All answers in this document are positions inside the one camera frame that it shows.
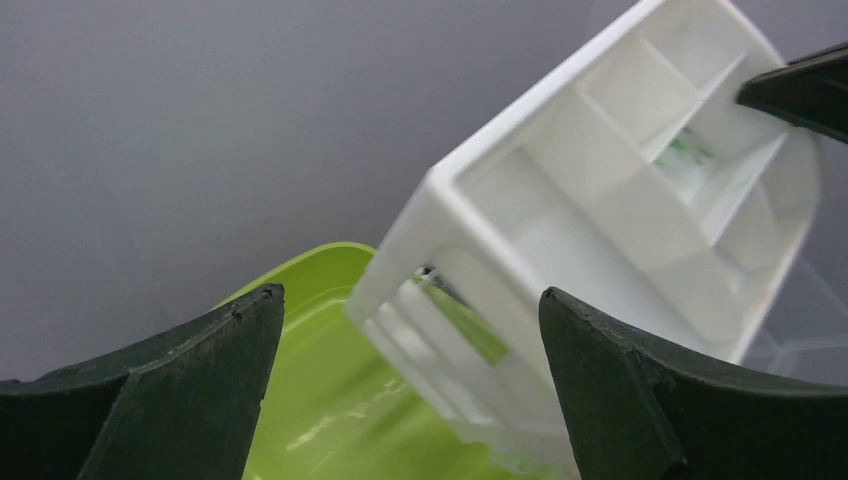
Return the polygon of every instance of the gray wall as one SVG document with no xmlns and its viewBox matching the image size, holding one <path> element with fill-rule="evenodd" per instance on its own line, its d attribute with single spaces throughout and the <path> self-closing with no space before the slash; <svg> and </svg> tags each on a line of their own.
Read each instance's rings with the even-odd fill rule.
<svg viewBox="0 0 848 480">
<path fill-rule="evenodd" d="M 167 329 L 315 245 L 376 244 L 432 163 L 631 2 L 49 3 L 0 4 L 0 378 Z M 845 40 L 838 0 L 739 3 L 788 57 Z M 828 153 L 832 230 L 760 368 L 848 334 Z"/>
</svg>

